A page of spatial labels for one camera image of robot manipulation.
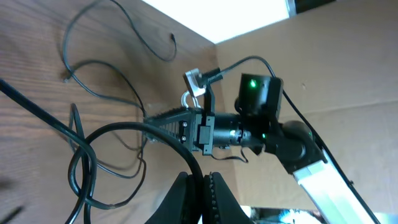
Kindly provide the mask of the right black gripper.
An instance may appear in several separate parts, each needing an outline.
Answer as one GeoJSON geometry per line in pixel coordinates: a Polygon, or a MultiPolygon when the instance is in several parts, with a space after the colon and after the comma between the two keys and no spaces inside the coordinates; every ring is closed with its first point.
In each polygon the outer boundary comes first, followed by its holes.
{"type": "Polygon", "coordinates": [[[207,116],[198,109],[180,107],[147,117],[144,122],[180,141],[190,152],[200,151],[204,156],[211,156],[215,147],[230,146],[248,147],[260,154],[264,145],[264,133],[238,114],[207,116]]]}

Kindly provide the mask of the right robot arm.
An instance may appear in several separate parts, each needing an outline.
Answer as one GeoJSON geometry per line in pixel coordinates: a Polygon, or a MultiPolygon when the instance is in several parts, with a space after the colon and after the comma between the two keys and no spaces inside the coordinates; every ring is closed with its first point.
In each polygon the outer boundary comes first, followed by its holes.
{"type": "Polygon", "coordinates": [[[241,146],[273,154],[328,223],[378,223],[315,131],[301,121],[278,121],[283,92],[280,78],[242,74],[235,114],[214,111],[207,84],[204,108],[181,107],[144,121],[175,137],[189,152],[210,156],[215,147],[241,146]]]}

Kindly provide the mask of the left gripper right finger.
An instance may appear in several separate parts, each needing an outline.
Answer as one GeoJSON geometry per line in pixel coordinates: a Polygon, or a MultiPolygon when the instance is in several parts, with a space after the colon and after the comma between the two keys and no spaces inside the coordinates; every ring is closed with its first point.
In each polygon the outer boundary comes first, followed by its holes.
{"type": "Polygon", "coordinates": [[[253,224],[219,172],[204,176],[203,183],[204,224],[253,224]]]}

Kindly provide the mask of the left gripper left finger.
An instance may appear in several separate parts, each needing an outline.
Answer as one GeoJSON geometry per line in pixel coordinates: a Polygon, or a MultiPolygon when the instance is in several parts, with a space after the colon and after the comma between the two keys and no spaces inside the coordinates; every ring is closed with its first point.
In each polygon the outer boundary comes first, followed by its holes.
{"type": "Polygon", "coordinates": [[[194,188],[193,176],[179,173],[149,224],[197,224],[201,208],[194,188]]]}

